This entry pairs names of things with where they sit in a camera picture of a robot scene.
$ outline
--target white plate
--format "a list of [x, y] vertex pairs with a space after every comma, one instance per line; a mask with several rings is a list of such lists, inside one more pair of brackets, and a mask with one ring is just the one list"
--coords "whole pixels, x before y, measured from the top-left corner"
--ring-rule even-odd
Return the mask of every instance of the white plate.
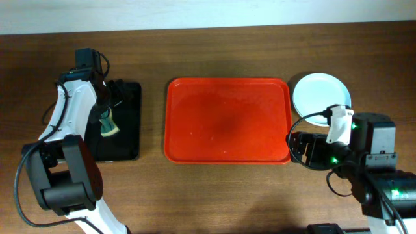
[[[312, 73], [302, 78], [293, 90], [293, 105], [300, 117], [320, 112], [334, 104], [351, 107], [351, 96], [346, 86], [332, 75]], [[311, 124], [327, 127], [326, 118], [307, 118]]]

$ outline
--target orange tray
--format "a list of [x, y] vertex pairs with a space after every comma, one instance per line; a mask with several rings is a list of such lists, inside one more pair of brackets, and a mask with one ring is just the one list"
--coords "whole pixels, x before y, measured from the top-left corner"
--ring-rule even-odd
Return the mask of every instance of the orange tray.
[[175, 163], [285, 164], [289, 89], [275, 78], [178, 78], [168, 87], [164, 154]]

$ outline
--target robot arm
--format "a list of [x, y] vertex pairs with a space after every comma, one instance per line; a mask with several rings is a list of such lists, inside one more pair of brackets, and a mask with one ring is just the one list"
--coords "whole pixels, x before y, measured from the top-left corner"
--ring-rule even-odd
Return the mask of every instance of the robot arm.
[[405, 228], [416, 233], [416, 175], [396, 170], [395, 124], [388, 116], [354, 114], [339, 105], [322, 114], [330, 125], [328, 135], [288, 137], [292, 161], [348, 179], [372, 233], [404, 234]]
[[[100, 56], [93, 49], [75, 52], [77, 67], [60, 76], [58, 101], [49, 125], [39, 139], [54, 131], [61, 114], [64, 114], [63, 121], [32, 152], [25, 166], [42, 209], [52, 209], [57, 215], [67, 218], [85, 218], [102, 233], [126, 234], [130, 233], [127, 226], [117, 221], [102, 198], [101, 173], [84, 142], [88, 122], [106, 124], [107, 135], [118, 130], [114, 122], [108, 120], [111, 118], [111, 90], [103, 81], [105, 76]], [[24, 146], [22, 155], [32, 145]], [[67, 171], [49, 171], [63, 160], [68, 165]], [[85, 233], [98, 233], [86, 222], [75, 222]]]

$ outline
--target green led light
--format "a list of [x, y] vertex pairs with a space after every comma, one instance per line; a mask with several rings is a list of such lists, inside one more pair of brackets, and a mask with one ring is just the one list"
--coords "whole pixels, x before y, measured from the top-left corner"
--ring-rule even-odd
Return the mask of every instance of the green led light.
[[400, 196], [400, 191], [398, 189], [392, 189], [391, 190], [391, 195], [392, 195], [392, 197], [399, 197]]
[[337, 164], [337, 163], [339, 163], [339, 161], [335, 157], [332, 157], [331, 163]]

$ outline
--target plastic tray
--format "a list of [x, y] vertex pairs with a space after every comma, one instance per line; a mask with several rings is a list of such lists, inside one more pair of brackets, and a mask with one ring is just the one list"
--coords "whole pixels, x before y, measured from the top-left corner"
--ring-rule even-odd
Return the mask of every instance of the plastic tray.
[[285, 164], [289, 89], [276, 78], [178, 78], [168, 87], [164, 153], [175, 163]]

